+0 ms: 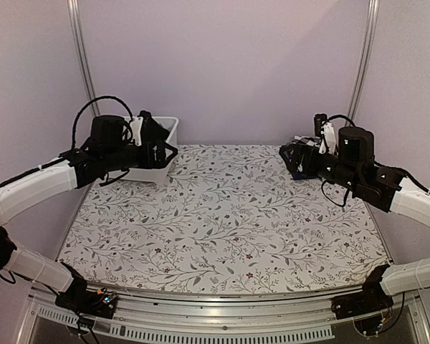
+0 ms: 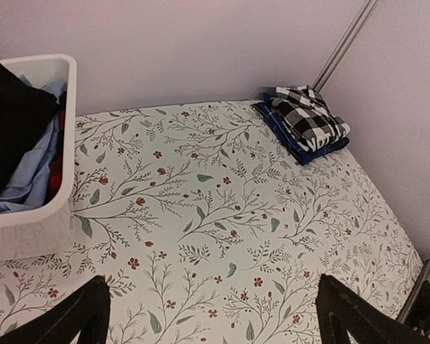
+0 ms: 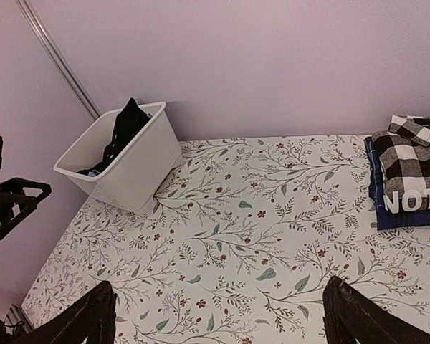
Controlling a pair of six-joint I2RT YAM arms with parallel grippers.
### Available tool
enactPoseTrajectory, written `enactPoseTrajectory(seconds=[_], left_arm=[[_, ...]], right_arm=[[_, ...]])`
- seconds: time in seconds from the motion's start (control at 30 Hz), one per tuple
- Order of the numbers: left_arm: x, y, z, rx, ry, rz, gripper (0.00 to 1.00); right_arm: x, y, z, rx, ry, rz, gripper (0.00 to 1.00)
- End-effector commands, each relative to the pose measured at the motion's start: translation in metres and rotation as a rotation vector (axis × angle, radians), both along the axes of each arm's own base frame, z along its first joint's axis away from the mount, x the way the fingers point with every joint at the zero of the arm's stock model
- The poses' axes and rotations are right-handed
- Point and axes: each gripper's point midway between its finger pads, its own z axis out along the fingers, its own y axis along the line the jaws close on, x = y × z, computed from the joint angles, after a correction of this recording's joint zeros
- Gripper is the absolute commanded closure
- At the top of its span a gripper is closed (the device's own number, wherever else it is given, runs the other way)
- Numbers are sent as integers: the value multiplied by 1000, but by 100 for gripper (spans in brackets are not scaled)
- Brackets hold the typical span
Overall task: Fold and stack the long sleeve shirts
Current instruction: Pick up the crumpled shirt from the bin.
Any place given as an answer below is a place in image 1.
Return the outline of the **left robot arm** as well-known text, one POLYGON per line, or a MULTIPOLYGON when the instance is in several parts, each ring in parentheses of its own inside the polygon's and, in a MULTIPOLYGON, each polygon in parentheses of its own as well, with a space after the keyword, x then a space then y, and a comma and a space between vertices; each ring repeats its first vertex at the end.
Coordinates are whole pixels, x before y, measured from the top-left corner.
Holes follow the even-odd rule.
POLYGON ((178 154, 175 117, 153 117, 146 110, 92 119, 86 141, 48 163, 0 183, 0 271, 43 284, 77 311, 92 305, 86 280, 65 263, 13 242, 4 226, 15 216, 56 195, 98 182, 161 182, 178 154))

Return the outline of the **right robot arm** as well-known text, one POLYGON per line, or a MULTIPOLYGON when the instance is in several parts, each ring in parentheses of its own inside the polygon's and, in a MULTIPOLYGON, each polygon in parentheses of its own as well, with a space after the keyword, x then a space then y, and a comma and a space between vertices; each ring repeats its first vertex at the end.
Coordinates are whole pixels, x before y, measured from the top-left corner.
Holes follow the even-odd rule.
MULTIPOLYGON (((374 135, 352 120, 335 130, 336 115, 314 117, 313 137, 296 136, 279 149, 295 180, 319 178, 322 184, 345 188, 345 197, 361 199, 384 211, 413 219, 430 228, 430 188, 403 168, 376 162, 374 135)), ((430 287, 430 257, 407 264, 376 267, 363 283, 356 306, 372 312, 385 296, 430 287)))

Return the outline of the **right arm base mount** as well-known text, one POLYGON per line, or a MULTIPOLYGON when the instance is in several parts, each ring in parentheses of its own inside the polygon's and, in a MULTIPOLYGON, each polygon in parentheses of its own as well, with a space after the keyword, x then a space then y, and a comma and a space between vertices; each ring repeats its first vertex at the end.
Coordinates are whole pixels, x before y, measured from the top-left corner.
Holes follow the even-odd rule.
POLYGON ((392 297, 377 287, 337 296, 331 300, 331 310, 338 320, 377 312, 392 306, 392 297))

